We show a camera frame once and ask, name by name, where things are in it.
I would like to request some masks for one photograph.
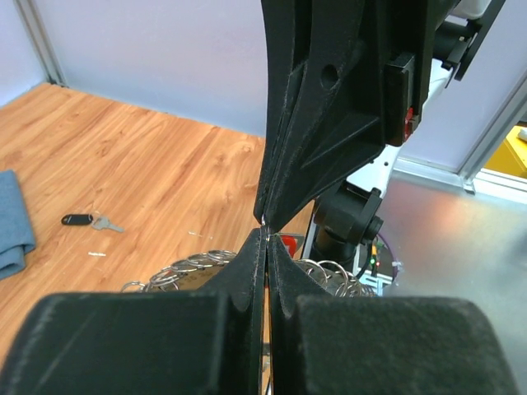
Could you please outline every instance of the silver table surface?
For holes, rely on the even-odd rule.
[[[378,214],[404,264],[394,293],[473,301],[527,394],[527,206],[397,173]]]

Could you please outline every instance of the key fob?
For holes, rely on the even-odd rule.
[[[61,220],[63,225],[89,225],[93,222],[92,214],[67,214]]]

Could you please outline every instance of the key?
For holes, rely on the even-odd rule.
[[[100,216],[99,218],[97,218],[91,223],[91,226],[97,230],[111,229],[119,233],[124,232],[124,228],[112,224],[110,220],[105,216]]]

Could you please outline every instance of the blue cloth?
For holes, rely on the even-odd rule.
[[[12,170],[0,172],[0,280],[26,267],[24,255],[35,249],[35,236]]]

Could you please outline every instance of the white wall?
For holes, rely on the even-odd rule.
[[[259,0],[35,0],[66,83],[265,134]]]
[[[0,107],[45,79],[13,1],[0,2]]]
[[[260,0],[34,0],[66,83],[263,136]],[[427,109],[403,155],[456,170],[527,68],[525,0],[507,0],[462,82]]]

